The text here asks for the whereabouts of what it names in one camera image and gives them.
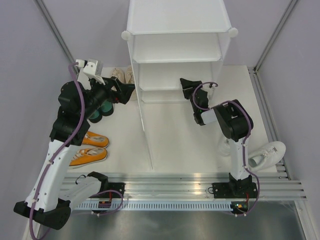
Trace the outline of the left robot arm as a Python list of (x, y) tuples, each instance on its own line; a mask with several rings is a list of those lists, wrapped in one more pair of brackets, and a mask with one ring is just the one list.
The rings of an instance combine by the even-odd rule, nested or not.
[(70, 81), (60, 90), (60, 107), (49, 135), (43, 167), (29, 196), (17, 202), (13, 209), (15, 213), (29, 218), (30, 223), (59, 230), (83, 201), (92, 196), (103, 198), (109, 193), (108, 177), (95, 171), (67, 193), (60, 192), (72, 158), (90, 128), (88, 119), (105, 102), (125, 105), (135, 90), (133, 84), (122, 83), (115, 77), (104, 77), (102, 83), (93, 78), (89, 82), (90, 89), (84, 89), (78, 81)]

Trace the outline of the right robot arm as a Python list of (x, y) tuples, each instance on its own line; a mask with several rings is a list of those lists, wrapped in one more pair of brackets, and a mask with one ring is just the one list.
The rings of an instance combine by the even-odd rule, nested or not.
[(191, 81), (180, 78), (183, 96), (189, 100), (195, 122), (204, 126), (218, 122), (222, 134), (230, 146), (231, 171), (228, 182), (214, 182), (212, 194), (216, 199), (256, 199), (259, 185), (253, 182), (255, 175), (249, 170), (248, 149), (254, 123), (250, 115), (237, 99), (225, 101), (216, 106), (209, 106), (208, 92), (202, 90), (204, 85), (210, 89), (217, 87), (213, 81)]

